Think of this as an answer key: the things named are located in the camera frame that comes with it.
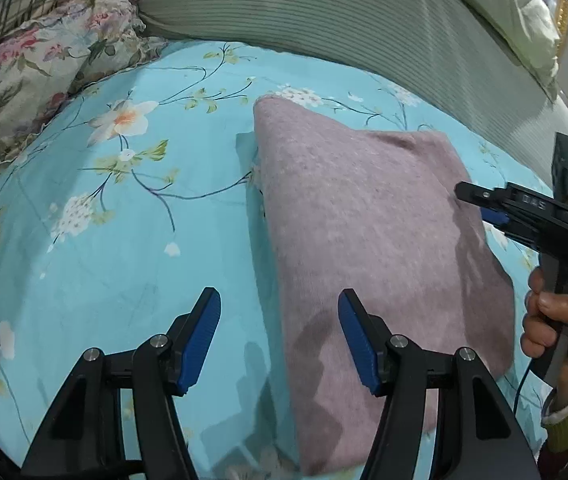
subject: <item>black handheld device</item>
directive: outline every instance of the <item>black handheld device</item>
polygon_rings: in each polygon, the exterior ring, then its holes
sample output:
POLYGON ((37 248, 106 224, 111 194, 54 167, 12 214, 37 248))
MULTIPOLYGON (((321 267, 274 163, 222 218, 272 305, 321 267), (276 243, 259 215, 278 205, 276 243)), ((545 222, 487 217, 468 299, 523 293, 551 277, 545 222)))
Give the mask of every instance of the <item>black handheld device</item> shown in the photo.
MULTIPOLYGON (((568 294, 568 136, 557 133, 552 160, 553 198, 508 183, 493 190, 460 182, 459 200, 481 207, 482 219, 504 234, 540 253, 545 289, 568 294)), ((546 319, 558 338, 531 362, 530 370, 549 386, 556 386, 568 354, 568 325, 546 319)))

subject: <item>floral bed sheet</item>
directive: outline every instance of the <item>floral bed sheet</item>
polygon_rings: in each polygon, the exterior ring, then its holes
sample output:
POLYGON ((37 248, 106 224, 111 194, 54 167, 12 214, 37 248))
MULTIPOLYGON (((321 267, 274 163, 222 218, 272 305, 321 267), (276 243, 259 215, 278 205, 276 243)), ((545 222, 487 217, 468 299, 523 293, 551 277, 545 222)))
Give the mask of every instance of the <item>floral bed sheet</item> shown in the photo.
MULTIPOLYGON (((435 128, 478 184, 550 193, 505 152, 379 76, 240 43, 171 44, 155 62, 85 89, 0 175, 0 446, 17 463, 84 349, 136 348, 214 286, 219 327, 198 383, 176 399, 195 468, 207 478, 299 476, 254 163, 252 104, 269 92, 352 128, 435 128)), ((489 227, 486 240, 513 279, 519 335, 537 256, 489 227)), ((515 355, 499 380, 510 401, 526 367, 515 355)), ((533 449, 544 438, 545 394, 529 378, 518 411, 533 449)), ((133 415, 124 397, 129 456, 133 415)), ((417 479, 428 477, 432 444, 426 434, 417 479)))

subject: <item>silver bolt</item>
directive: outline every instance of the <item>silver bolt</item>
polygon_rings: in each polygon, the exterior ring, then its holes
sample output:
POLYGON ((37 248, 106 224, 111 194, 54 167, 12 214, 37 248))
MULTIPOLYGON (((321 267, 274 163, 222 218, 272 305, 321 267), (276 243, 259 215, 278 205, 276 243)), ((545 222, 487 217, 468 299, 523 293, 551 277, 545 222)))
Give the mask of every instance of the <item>silver bolt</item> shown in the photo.
POLYGON ((408 346, 408 339, 401 334, 396 334, 391 337, 391 345, 395 348, 404 348, 408 346))
POLYGON ((84 352, 83 356, 87 361, 95 361, 100 356, 100 353, 99 348, 89 348, 84 352))
POLYGON ((164 334, 157 334, 151 338, 151 346, 155 348, 163 348, 168 343, 168 338, 164 334))
POLYGON ((464 361, 473 361, 477 357, 475 350, 466 346, 459 349, 459 355, 464 361))

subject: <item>floral pillow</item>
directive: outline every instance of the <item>floral pillow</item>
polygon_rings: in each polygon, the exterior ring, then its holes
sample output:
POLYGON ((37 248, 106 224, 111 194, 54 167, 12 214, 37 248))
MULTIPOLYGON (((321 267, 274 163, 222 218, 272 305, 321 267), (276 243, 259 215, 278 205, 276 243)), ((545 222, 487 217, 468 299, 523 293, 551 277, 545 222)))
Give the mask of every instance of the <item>floral pillow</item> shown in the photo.
POLYGON ((159 56, 166 41, 139 36, 136 1, 71 0, 0 44, 0 171, 69 95, 159 56))

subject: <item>pink towel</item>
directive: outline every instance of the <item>pink towel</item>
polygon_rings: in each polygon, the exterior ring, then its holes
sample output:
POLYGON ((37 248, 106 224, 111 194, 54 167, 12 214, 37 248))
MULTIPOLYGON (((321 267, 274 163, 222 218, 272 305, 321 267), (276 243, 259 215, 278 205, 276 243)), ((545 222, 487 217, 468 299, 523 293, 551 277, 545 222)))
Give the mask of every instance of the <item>pink towel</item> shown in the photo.
MULTIPOLYGON (((478 208, 454 198, 468 174, 444 134, 351 130, 275 96, 254 116, 301 468, 333 472, 366 461, 384 402, 359 382, 340 291, 422 348, 474 348, 500 376, 513 359, 512 283, 478 208)), ((435 422, 430 396, 425 429, 435 422)))

